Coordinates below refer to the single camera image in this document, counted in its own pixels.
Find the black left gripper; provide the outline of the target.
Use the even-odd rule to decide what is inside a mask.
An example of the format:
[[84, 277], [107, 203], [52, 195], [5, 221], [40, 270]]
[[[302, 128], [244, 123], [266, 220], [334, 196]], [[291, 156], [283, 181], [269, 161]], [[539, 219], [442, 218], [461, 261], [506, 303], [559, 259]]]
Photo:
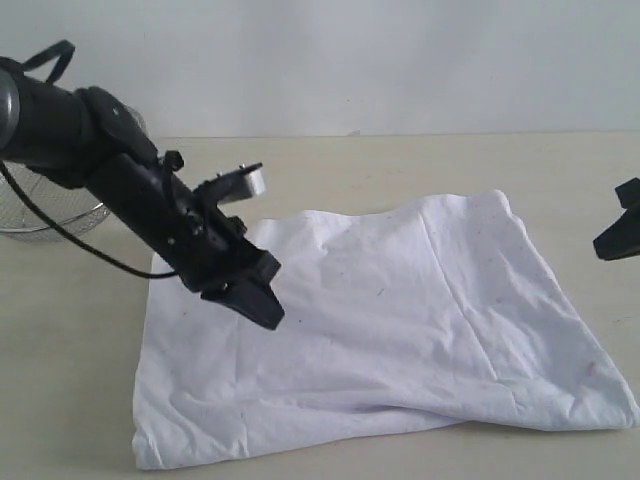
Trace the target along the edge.
[[217, 303], [273, 331], [285, 312], [271, 286], [280, 262], [246, 237], [237, 217], [198, 199], [178, 199], [172, 212], [169, 267], [202, 300]]

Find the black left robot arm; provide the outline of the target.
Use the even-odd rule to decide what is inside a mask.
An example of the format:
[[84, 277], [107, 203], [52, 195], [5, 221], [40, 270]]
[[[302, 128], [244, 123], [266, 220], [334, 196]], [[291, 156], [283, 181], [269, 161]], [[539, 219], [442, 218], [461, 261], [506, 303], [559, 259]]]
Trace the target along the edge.
[[181, 154], [160, 154], [127, 108], [99, 87], [64, 90], [1, 60], [1, 160], [84, 188], [156, 252], [185, 287], [275, 329], [284, 310], [270, 283], [280, 264], [219, 204], [257, 195], [260, 165], [189, 189]]

